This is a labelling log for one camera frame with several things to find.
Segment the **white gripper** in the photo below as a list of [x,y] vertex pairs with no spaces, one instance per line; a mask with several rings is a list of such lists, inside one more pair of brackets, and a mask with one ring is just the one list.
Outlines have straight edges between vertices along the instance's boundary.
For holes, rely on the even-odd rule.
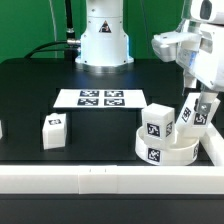
[[[175,61],[185,71],[185,88],[196,88],[197,80],[212,91],[224,92],[224,27],[200,24],[155,35],[152,47],[163,62]],[[195,111],[210,113],[218,93],[201,91],[196,99]]]

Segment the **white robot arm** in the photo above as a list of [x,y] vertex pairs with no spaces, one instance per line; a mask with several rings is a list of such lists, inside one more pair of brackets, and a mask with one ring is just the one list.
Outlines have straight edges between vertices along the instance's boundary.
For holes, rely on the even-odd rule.
[[[87,27],[76,59],[80,67],[100,72],[132,63],[123,0],[86,0],[86,8]],[[224,92],[224,0],[185,0],[178,28],[155,35],[151,44],[158,58],[184,69],[186,88],[201,83],[196,111],[209,113],[217,94]]]

